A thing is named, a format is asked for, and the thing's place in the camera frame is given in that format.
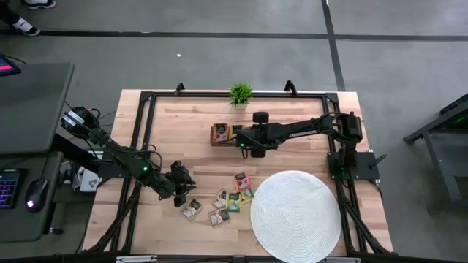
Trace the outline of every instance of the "woven placemat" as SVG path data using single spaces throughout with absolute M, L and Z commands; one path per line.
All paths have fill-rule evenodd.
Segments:
M 302 171 L 279 172 L 263 181 L 250 219 L 262 247 L 288 263 L 324 259 L 341 234 L 335 196 L 320 179 Z

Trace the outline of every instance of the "person's foot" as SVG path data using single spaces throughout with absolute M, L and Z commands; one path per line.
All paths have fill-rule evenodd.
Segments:
M 20 18 L 20 20 L 14 23 L 13 26 L 26 36 L 34 37 L 41 32 L 38 28 L 33 27 L 30 23 L 28 23 L 28 21 L 24 20 L 23 18 Z
M 54 0 L 24 0 L 24 3 L 31 10 L 38 10 L 39 8 L 49 9 L 56 6 Z

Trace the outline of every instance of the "computer mouse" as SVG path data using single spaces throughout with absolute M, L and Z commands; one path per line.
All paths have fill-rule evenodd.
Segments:
M 24 199 L 26 210 L 31 213 L 41 211 L 45 205 L 48 181 L 46 179 L 37 179 L 32 181 L 26 189 Z

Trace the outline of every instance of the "white pot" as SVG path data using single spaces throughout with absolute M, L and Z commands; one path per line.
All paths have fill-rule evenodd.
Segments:
M 237 104 L 234 105 L 234 108 L 237 110 L 245 110 L 247 108 L 247 104 Z

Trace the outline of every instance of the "white label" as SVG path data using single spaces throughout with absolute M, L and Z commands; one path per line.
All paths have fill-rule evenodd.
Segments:
M 77 122 L 83 124 L 85 122 L 85 120 L 83 120 L 80 116 L 76 115 L 76 113 L 74 113 L 73 111 L 69 111 L 68 112 L 68 115 L 72 116 L 72 118 L 74 118 Z
M 65 116 L 63 117 L 63 119 L 66 120 L 67 123 L 70 123 L 71 126 L 75 126 L 75 125 L 76 125 L 76 123 L 75 123 L 74 121 L 72 121 L 72 119 L 68 118 L 67 115 L 65 115 Z

